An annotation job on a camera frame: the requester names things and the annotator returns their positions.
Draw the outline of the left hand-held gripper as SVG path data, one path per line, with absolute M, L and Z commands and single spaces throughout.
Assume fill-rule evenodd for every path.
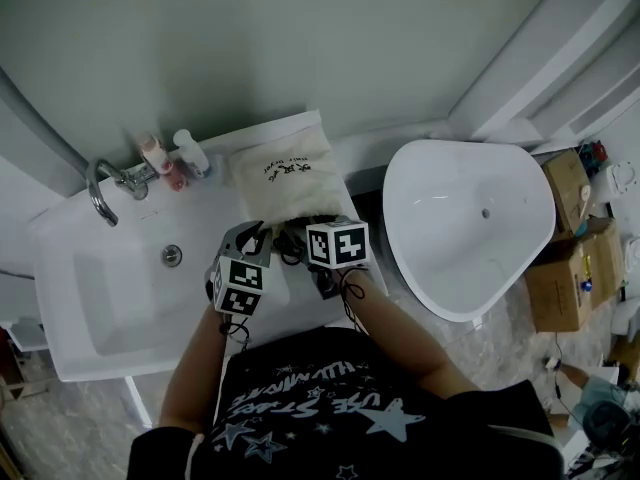
M 241 253 L 253 237 L 253 256 L 270 253 L 273 230 L 261 229 L 262 225 L 261 220 L 252 220 L 229 229 L 222 239 L 221 253 Z M 253 316 L 265 296 L 269 277 L 269 265 L 218 255 L 205 276 L 205 290 L 215 311 Z

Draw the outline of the cream drawstring bag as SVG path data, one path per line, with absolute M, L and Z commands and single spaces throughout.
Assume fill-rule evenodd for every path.
M 228 152 L 234 185 L 253 219 L 278 225 L 354 214 L 317 110 L 238 130 Z

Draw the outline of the person's left forearm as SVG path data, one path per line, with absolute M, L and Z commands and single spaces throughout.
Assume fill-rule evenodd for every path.
M 158 426 L 205 433 L 213 423 L 227 337 L 221 315 L 209 305 L 191 337 L 171 380 Z

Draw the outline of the person's right forearm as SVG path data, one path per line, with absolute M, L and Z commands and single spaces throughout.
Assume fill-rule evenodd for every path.
M 358 323 L 422 389 L 442 399 L 478 389 L 439 342 L 385 296 L 364 269 L 339 269 L 333 277 Z

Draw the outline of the white pump bottle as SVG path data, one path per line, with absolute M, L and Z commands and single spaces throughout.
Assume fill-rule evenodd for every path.
M 204 179 L 211 174 L 211 165 L 207 156 L 188 130 L 176 131 L 173 135 L 173 143 L 183 163 L 194 177 Z

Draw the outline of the pink bottle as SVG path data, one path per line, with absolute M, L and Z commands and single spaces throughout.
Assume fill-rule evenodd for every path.
M 185 176 L 175 166 L 162 143 L 153 134 L 142 132 L 135 136 L 134 140 L 143 159 L 173 191 L 181 192 L 187 187 Z

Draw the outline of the white bathtub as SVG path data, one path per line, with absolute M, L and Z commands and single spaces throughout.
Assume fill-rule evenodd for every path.
M 411 292 L 450 322 L 484 315 L 549 243 L 556 210 L 539 163 L 511 144 L 416 140 L 392 157 L 382 208 Z

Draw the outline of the white vanity sink cabinet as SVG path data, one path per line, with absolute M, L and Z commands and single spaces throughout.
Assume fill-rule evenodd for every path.
M 181 192 L 154 180 L 134 200 L 110 180 L 110 227 L 81 192 L 35 218 L 37 299 L 60 379 L 138 376 L 173 369 L 206 309 L 205 275 L 224 233 L 248 218 L 226 169 Z M 162 263 L 177 245 L 182 262 Z

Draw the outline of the chrome faucet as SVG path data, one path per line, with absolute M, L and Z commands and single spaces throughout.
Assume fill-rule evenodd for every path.
M 147 197 L 148 183 L 157 178 L 157 173 L 147 163 L 144 163 L 137 171 L 127 171 L 116 168 L 103 158 L 95 158 L 89 162 L 85 170 L 86 188 L 94 209 L 110 227 L 115 227 L 119 218 L 106 203 L 98 180 L 100 175 L 110 178 L 118 189 L 136 201 Z

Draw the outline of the person's black star t-shirt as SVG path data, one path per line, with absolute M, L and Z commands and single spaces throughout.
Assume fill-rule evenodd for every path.
M 365 336 L 319 328 L 233 356 L 202 435 L 133 441 L 127 480 L 563 480 L 529 382 L 441 399 Z

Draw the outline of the large cardboard box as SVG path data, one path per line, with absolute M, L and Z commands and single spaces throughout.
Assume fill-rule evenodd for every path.
M 617 222 L 589 219 L 583 235 L 549 244 L 525 271 L 535 330 L 580 330 L 593 310 L 617 294 L 624 276 Z

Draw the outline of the small cardboard box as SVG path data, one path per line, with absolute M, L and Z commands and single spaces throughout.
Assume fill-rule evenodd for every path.
M 590 211 L 589 209 L 585 219 L 580 221 L 580 188 L 590 184 L 586 170 L 573 149 L 547 160 L 542 164 L 542 170 L 550 185 L 556 208 L 556 223 L 551 241 L 571 239 L 577 235 Z

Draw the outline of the white side cabinet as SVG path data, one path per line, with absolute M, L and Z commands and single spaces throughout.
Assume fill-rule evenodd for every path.
M 41 321 L 35 280 L 0 269 L 0 328 L 21 352 L 49 348 Z

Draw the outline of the small colourful items crate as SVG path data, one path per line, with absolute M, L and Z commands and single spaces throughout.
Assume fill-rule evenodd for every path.
M 599 169 L 608 160 L 606 148 L 600 141 L 582 144 L 578 155 L 585 168 Z

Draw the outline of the grey glass wall panel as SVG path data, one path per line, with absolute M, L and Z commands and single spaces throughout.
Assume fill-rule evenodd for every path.
M 306 110 L 328 136 L 446 117 L 541 0 L 0 0 L 0 68 L 84 158 Z

